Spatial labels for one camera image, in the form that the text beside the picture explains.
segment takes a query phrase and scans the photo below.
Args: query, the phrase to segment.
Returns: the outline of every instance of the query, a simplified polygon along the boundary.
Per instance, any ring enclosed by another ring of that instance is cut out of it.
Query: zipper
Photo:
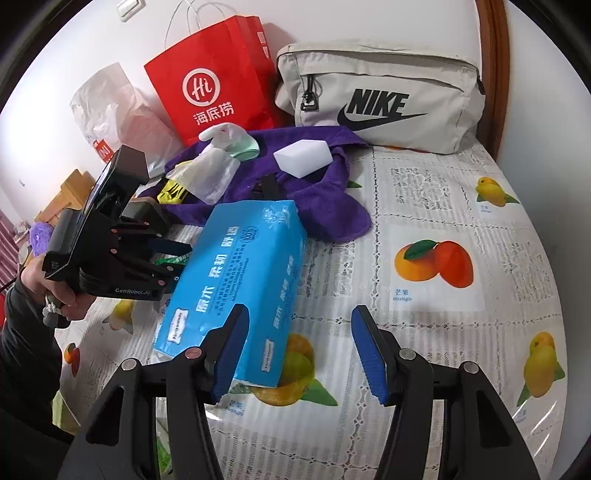
[[[301,96],[300,110],[302,112],[317,112],[318,106],[318,95],[314,91],[314,74],[307,75],[308,86]]]

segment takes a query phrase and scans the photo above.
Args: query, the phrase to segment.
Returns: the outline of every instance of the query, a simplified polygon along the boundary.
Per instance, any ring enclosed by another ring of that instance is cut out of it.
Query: purple fluffy object
[[[49,223],[37,222],[31,227],[29,237],[31,239],[31,247],[33,248],[34,257],[38,257],[47,252],[52,233],[53,227]]]

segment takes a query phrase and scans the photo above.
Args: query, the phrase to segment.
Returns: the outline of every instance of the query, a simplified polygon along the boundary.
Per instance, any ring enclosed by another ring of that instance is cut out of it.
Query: wooden headboard
[[[509,28],[503,0],[476,0],[486,103],[476,136],[496,160],[509,97]]]

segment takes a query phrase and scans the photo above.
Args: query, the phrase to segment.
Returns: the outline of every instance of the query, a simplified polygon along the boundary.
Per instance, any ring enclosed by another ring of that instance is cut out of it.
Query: tissue box
[[[250,328],[235,378],[276,387],[305,249],[292,200],[217,205],[170,299],[154,349],[175,356],[200,345],[243,303]]]

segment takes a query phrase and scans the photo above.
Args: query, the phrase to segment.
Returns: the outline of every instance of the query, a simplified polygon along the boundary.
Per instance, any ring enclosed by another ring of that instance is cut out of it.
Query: zipper pull
[[[481,94],[485,95],[485,92],[484,92],[484,83],[482,83],[482,80],[480,79],[480,75],[479,74],[476,75],[476,86],[478,87],[478,91]]]
[[[318,106],[318,95],[314,92],[314,75],[308,75],[308,87],[301,96],[300,110],[302,112],[317,112]]]

